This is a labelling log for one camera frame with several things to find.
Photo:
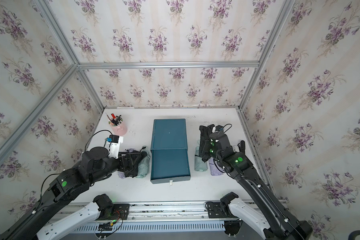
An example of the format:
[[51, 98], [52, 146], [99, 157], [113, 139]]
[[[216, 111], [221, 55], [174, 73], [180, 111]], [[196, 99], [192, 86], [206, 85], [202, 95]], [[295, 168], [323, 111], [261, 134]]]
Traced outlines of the black stapler device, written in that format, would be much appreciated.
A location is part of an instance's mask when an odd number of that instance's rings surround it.
[[246, 152], [246, 142], [241, 140], [237, 145], [233, 146], [235, 153], [245, 153]]

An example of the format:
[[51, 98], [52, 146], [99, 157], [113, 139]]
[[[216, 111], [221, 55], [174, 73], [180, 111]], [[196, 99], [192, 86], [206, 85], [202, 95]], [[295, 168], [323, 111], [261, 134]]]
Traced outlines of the pink pen holder cup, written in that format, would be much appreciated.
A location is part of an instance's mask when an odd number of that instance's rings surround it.
[[107, 118], [114, 135], [123, 137], [127, 133], [128, 128], [121, 115], [111, 114], [110, 116], [107, 115]]

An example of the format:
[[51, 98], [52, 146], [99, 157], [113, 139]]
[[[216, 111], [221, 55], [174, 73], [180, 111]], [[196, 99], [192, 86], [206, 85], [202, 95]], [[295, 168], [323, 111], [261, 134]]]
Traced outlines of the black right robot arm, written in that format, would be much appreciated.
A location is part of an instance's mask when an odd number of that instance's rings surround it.
[[240, 141], [236, 151], [223, 126], [200, 126], [199, 156], [204, 162], [213, 159], [230, 178], [250, 195], [258, 210], [247, 206], [233, 192], [221, 198], [221, 210], [239, 218], [264, 240], [307, 240], [313, 229], [307, 221], [300, 221], [261, 179], [253, 163], [246, 156], [246, 143]]

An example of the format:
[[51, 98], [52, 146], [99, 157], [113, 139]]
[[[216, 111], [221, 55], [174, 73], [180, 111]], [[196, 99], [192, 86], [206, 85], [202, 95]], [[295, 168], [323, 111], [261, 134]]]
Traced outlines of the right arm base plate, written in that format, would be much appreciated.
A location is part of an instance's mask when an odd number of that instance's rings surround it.
[[237, 194], [230, 192], [223, 196], [219, 202], [206, 202], [205, 208], [208, 212], [209, 219], [235, 218], [236, 216], [234, 216], [229, 209], [229, 204], [238, 197]]

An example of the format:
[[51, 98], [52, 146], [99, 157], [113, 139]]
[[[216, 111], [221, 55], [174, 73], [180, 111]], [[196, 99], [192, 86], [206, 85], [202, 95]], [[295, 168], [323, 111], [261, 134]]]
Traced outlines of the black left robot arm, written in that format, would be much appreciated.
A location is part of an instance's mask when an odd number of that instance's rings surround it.
[[57, 175], [35, 206], [30, 208], [14, 225], [0, 234], [0, 240], [36, 240], [37, 233], [61, 209], [79, 195], [88, 191], [96, 182], [106, 180], [116, 171], [127, 177], [136, 177], [139, 163], [146, 152], [119, 152], [116, 144], [121, 137], [111, 134], [106, 147], [85, 150], [82, 158], [72, 168]]

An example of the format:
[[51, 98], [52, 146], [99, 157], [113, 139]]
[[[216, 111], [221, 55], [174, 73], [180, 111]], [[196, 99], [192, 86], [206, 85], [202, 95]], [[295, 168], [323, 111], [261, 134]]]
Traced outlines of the teal drawer cabinet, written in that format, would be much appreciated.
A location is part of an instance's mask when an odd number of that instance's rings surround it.
[[151, 183], [191, 179], [185, 119], [155, 119], [151, 141]]

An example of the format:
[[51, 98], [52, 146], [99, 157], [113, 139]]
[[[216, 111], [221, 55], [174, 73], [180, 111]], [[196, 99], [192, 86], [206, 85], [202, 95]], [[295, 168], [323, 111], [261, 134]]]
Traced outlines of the aluminium front rail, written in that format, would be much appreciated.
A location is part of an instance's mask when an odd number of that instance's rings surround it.
[[[255, 209], [261, 214], [258, 206], [251, 200], [243, 200], [249, 207]], [[73, 203], [60, 210], [49, 224], [57, 222], [70, 214], [85, 207], [88, 203]], [[206, 208], [206, 201], [179, 201], [179, 202], [131, 202], [117, 203], [129, 204], [127, 210], [127, 221], [135, 222], [153, 222], [153, 221], [190, 221], [209, 219], [209, 213]]]

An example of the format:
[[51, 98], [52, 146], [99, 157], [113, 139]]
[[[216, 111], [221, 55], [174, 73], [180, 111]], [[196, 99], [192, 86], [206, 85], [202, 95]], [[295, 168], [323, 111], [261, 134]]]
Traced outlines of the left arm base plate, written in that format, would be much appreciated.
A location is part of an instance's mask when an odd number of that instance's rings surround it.
[[97, 204], [100, 212], [96, 221], [126, 220], [130, 210], [130, 204], [115, 204], [106, 194], [98, 195], [93, 203]]

